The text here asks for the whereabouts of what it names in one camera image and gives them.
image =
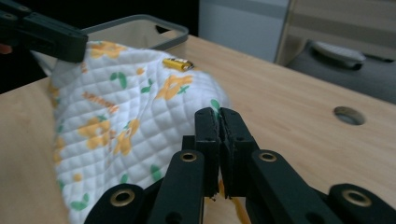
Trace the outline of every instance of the quilted fabric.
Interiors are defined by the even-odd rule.
[[[71,223],[83,223],[120,183],[146,188],[162,178],[194,113],[231,107],[209,74],[163,65],[163,51],[89,42],[82,63],[58,62],[50,77],[53,159]]]

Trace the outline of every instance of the orange flower print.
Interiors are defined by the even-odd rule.
[[[117,145],[114,148],[113,154],[121,152],[122,155],[126,156],[132,149],[131,138],[139,128],[139,120],[131,120],[124,128],[124,130],[117,136]]]
[[[85,125],[78,128],[78,133],[88,138],[89,149],[107,145],[110,138],[109,131],[110,121],[103,116],[89,119]]]
[[[83,74],[86,74],[86,73],[88,72],[87,64],[86,64],[85,62],[82,62],[82,63],[79,65],[79,67],[80,67],[81,72],[82,72]]]
[[[143,75],[145,73],[145,69],[139,67],[139,68],[136,69],[136,73],[137,73],[138,76],[141,76],[141,75]]]
[[[172,75],[165,80],[165,83],[163,84],[163,88],[158,92],[155,99],[163,97],[165,100],[170,100],[176,94],[179,93],[180,89],[183,89],[183,91],[186,89],[186,88],[182,88],[184,85],[190,83],[192,83],[192,75],[188,75],[184,77],[177,77]]]
[[[56,165],[61,164],[62,157],[61,157],[61,151],[64,149],[64,140],[62,137],[58,136],[55,140],[55,151],[53,152],[53,161],[55,162]]]
[[[52,103],[52,106],[56,108],[59,104],[59,89],[54,87],[52,85],[52,82],[49,82],[49,96],[50,96],[50,102]]]
[[[78,174],[74,174],[73,175],[73,180],[75,182],[80,182],[82,180],[82,174],[78,173]]]
[[[107,55],[111,59],[116,59],[120,56],[121,51],[126,50],[125,47],[108,41],[100,41],[98,44],[92,44],[91,49],[91,57],[94,59],[100,58],[103,55]]]

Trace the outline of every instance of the yellow battery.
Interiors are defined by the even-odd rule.
[[[194,68],[194,64],[192,62],[185,60],[185,59],[179,59],[179,58],[163,59],[163,64],[166,67],[174,68],[181,72],[185,72],[185,71],[188,71],[188,70],[191,70],[192,68]]]

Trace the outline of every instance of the light wood surface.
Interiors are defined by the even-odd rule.
[[[229,94],[261,148],[279,152],[312,187],[351,183],[396,207],[396,105],[190,36],[186,58]],[[0,95],[0,223],[68,223],[52,164],[48,80]],[[366,122],[345,124],[339,106]],[[239,223],[233,204],[206,208],[205,223]]]

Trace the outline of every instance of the plastic container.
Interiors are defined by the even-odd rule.
[[[189,35],[186,27],[150,15],[133,15],[82,31],[89,41],[107,40],[137,49],[164,50],[179,58],[185,58],[185,42]],[[33,54],[50,75],[57,59],[38,52]]]

